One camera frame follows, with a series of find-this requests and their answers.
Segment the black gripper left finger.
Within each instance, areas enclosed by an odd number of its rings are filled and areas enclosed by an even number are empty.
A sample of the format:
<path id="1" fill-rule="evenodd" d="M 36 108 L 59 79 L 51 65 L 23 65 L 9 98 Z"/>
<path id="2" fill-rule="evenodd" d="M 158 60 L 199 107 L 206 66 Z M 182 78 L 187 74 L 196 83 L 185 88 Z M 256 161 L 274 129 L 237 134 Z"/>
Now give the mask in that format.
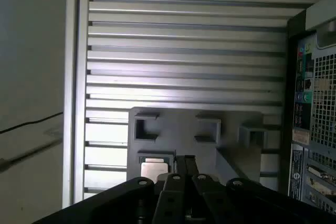
<path id="1" fill-rule="evenodd" d="M 186 156 L 175 157 L 175 171 L 154 183 L 136 177 L 64 208 L 37 223 L 183 223 Z"/>

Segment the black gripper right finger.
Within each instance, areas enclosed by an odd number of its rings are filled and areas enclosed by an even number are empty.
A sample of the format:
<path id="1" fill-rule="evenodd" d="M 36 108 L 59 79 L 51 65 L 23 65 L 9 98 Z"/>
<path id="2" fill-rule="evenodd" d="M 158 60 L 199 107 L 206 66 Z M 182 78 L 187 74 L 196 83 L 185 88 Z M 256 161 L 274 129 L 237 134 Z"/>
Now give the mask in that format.
<path id="1" fill-rule="evenodd" d="M 207 223 L 335 223 L 334 215 L 252 180 L 233 178 L 222 185 L 198 172 L 193 155 L 185 156 L 185 166 Z"/>

